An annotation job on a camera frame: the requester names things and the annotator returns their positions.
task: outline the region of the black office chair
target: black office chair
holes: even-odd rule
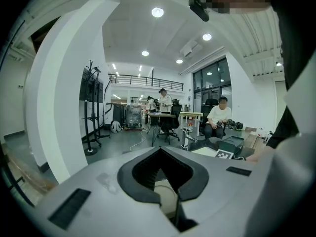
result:
[[[201,107],[201,112],[203,113],[203,117],[202,120],[199,120],[199,132],[201,132],[204,135],[204,128],[206,126],[206,122],[207,122],[207,116],[209,115],[209,113],[211,112],[211,110],[218,105],[218,100],[217,99],[212,99],[209,98],[206,100],[205,104],[202,105]],[[226,128],[226,124],[224,125],[223,128],[223,132],[224,132],[224,136],[226,136],[225,133],[225,128]]]
[[[166,139],[169,139],[169,145],[170,145],[170,136],[175,137],[180,141],[180,138],[178,135],[174,132],[175,129],[177,129],[180,126],[179,123],[179,115],[182,109],[182,105],[173,105],[171,108],[171,115],[175,115],[175,118],[166,118],[165,122],[163,123],[163,130],[164,133],[159,134],[158,137],[165,135]]]

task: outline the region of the hand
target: hand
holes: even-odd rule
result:
[[[211,127],[212,127],[213,129],[217,129],[217,125],[216,125],[216,124],[212,123],[212,124],[210,124],[210,125],[211,125]]]
[[[251,161],[251,162],[257,162],[261,155],[266,154],[268,152],[272,152],[272,151],[274,151],[272,147],[265,146],[259,153],[247,157],[246,160]]]

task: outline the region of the man in white t-shirt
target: man in white t-shirt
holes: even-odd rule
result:
[[[151,96],[149,96],[149,97],[147,98],[147,101],[148,101],[148,104],[149,104],[149,111],[150,111],[151,113],[156,112],[156,104],[155,104],[155,102],[154,102],[154,99],[153,99]]]
[[[171,106],[172,106],[171,97],[167,94],[167,91],[165,89],[161,89],[159,93],[161,94],[161,97],[158,101],[160,103],[159,110],[162,113],[171,113]]]
[[[221,124],[226,124],[229,119],[232,119],[232,109],[227,107],[227,98],[220,97],[218,102],[219,105],[213,107],[207,116],[208,122],[204,129],[206,139],[212,136],[222,139],[224,130]]]

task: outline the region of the railing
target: railing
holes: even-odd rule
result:
[[[157,78],[150,77],[137,77],[137,76],[128,76],[128,75],[113,75],[110,74],[109,78],[112,83],[116,84],[132,84],[132,85],[142,85],[142,86],[151,86],[159,87],[164,89],[176,89],[183,90],[183,83],[161,80]]]

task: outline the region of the gray floor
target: gray floor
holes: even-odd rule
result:
[[[143,127],[146,129],[148,128],[148,125],[145,125],[143,123]],[[181,138],[182,138],[182,130],[179,128],[176,130],[180,141],[178,141],[176,138],[170,137],[170,144],[174,147],[179,147],[181,145]],[[230,129],[226,129],[226,136],[224,137],[230,137],[230,136],[237,136],[242,137],[245,140],[249,136],[249,132],[245,131],[234,131]],[[102,130],[102,134],[109,134],[109,131]],[[101,159],[106,158],[112,158],[112,157],[118,157],[122,155],[123,153],[128,153],[130,151],[130,147],[141,142],[143,140],[143,136],[145,137],[145,140],[132,148],[132,151],[136,151],[143,148],[148,148],[152,146],[152,137],[153,137],[153,131],[151,130],[149,134],[147,134],[146,131],[141,132],[129,132],[129,131],[122,131],[120,133],[111,134],[111,138],[102,138],[99,141],[102,144],[102,147],[99,148],[98,144],[93,142],[91,145],[93,147],[96,147],[98,149],[98,153],[92,156],[86,156],[88,164],[91,164],[93,162],[96,162]],[[193,137],[196,137],[196,128],[193,129],[193,132],[191,133]],[[204,136],[198,136],[196,137],[199,140],[205,139]],[[49,169],[45,173],[41,173],[37,167],[37,164],[35,162],[35,159],[33,157],[30,143],[28,140],[27,134],[21,134],[12,136],[6,139],[6,143],[8,147],[12,150],[12,153],[15,157],[22,160],[25,164],[27,164],[29,167],[31,167],[34,171],[41,174],[43,178],[50,180],[51,182],[57,183],[57,180],[55,179],[52,171]],[[164,136],[161,138],[157,138],[157,140],[154,143],[154,146],[167,146],[169,145],[168,141],[164,141]]]

